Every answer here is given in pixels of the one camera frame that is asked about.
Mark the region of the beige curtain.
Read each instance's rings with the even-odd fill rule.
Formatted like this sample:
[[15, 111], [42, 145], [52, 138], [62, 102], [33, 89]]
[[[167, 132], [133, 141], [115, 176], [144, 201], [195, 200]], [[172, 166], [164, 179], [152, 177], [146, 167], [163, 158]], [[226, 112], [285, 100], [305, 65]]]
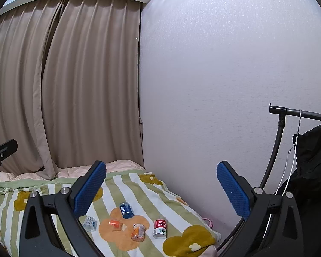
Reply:
[[143, 163], [138, 100], [141, 4], [38, 0], [0, 16], [0, 170]]

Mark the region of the blue label plastic cup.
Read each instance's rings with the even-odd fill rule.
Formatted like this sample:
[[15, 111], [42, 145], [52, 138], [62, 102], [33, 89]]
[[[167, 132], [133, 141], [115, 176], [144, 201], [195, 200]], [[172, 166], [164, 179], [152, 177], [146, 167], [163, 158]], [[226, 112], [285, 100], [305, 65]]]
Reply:
[[122, 202], [119, 209], [123, 219], [131, 219], [134, 216], [131, 205], [128, 202]]

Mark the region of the pink bed sheet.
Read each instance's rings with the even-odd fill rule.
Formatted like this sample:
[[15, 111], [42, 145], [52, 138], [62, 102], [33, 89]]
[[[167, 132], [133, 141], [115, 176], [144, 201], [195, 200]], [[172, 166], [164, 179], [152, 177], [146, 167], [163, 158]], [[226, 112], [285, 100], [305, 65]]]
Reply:
[[[58, 168], [56, 173], [56, 178], [78, 178], [86, 174], [90, 169], [90, 165], [78, 166], [73, 168]], [[145, 172], [146, 170], [139, 164], [131, 160], [117, 160], [111, 163], [106, 163], [107, 173], [112, 172], [123, 172], [126, 170], [141, 170]], [[11, 182], [15, 180], [45, 180], [37, 172], [34, 173], [24, 173], [18, 176], [13, 173], [0, 172], [0, 182]]]

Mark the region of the small orange plastic cup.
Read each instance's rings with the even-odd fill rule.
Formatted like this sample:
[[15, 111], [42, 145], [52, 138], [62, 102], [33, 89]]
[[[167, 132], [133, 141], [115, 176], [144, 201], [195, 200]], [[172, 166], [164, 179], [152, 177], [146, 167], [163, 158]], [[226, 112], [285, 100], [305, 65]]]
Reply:
[[122, 230], [122, 227], [123, 227], [123, 223], [115, 219], [110, 219], [108, 221], [108, 225], [111, 231], [113, 232], [119, 232]]

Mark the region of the clear light-blue label cup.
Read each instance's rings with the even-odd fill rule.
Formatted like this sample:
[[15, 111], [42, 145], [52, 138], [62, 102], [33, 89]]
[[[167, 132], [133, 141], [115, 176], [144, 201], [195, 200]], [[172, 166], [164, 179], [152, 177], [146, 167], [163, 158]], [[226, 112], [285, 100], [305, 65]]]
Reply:
[[86, 216], [82, 226], [87, 232], [95, 232], [97, 229], [97, 221], [91, 216]]

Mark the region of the pink object by wall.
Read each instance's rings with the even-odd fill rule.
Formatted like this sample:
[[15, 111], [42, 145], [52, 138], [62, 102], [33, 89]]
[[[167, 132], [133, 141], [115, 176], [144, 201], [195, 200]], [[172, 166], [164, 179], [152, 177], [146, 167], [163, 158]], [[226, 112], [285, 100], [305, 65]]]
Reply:
[[208, 219], [208, 218], [203, 218], [203, 220], [205, 221], [205, 223], [212, 229], [213, 228], [213, 222]]

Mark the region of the black hanging garment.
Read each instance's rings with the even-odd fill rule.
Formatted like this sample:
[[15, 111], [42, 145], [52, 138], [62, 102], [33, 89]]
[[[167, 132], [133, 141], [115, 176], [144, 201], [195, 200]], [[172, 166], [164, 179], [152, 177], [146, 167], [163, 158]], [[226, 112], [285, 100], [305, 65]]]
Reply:
[[321, 125], [293, 135], [296, 169], [280, 191], [294, 195], [303, 230], [305, 256], [321, 256]]

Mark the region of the black clothes rack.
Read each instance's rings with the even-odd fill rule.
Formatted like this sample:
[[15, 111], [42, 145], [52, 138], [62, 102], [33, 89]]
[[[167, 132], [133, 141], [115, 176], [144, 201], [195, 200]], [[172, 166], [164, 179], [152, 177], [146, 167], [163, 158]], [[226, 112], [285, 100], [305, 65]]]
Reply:
[[[286, 107], [279, 107], [279, 106], [271, 106], [270, 107], [270, 113], [278, 115], [278, 130], [277, 130], [277, 133], [276, 133], [275, 143], [274, 143], [274, 147], [272, 149], [272, 153], [271, 153], [271, 157], [270, 157], [267, 169], [266, 169], [266, 171], [264, 173], [264, 176], [262, 178], [261, 183], [258, 186], [258, 187], [262, 188], [263, 191], [265, 191], [264, 190], [265, 185], [267, 183], [268, 178], [270, 177], [270, 173], [272, 171], [272, 168], [273, 168], [275, 160], [276, 160], [277, 153], [279, 151], [279, 147], [280, 147], [280, 144], [281, 144], [281, 139], [282, 139], [285, 123], [286, 123], [286, 117], [288, 117], [288, 116], [299, 117], [299, 110], [297, 110], [297, 109], [288, 109]], [[319, 121], [320, 125], [321, 125], [321, 114], [320, 113], [314, 113], [314, 112], [309, 112], [309, 111], [303, 111], [302, 110], [302, 118], [308, 118], [308, 119], [311, 119], [311, 120]], [[284, 176], [284, 183], [286, 182], [286, 179], [288, 178], [288, 173], [290, 171], [290, 165], [292, 163], [292, 156], [293, 156], [293, 153], [289, 156], [288, 170], [286, 171], [286, 174]], [[237, 224], [237, 226], [230, 233], [230, 235], [222, 242], [222, 244], [218, 247], [217, 251], [218, 251], [219, 255], [221, 254], [222, 250], [224, 248], [226, 248], [226, 246], [227, 246], [226, 242], [228, 242], [232, 238], [232, 235], [236, 233], [236, 231], [238, 230], [238, 228], [242, 224], [243, 220], [244, 219], [242, 217], [240, 217], [240, 221]]]

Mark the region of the green striped floral blanket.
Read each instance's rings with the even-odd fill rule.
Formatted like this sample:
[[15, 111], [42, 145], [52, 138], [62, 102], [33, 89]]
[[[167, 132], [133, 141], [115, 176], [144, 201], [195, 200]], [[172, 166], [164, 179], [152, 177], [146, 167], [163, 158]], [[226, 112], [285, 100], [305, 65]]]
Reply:
[[[19, 255], [29, 194], [50, 195], [71, 187], [73, 178], [0, 180], [0, 240]], [[82, 226], [105, 256], [215, 256], [221, 235], [172, 193], [154, 174], [127, 170], [107, 174]]]

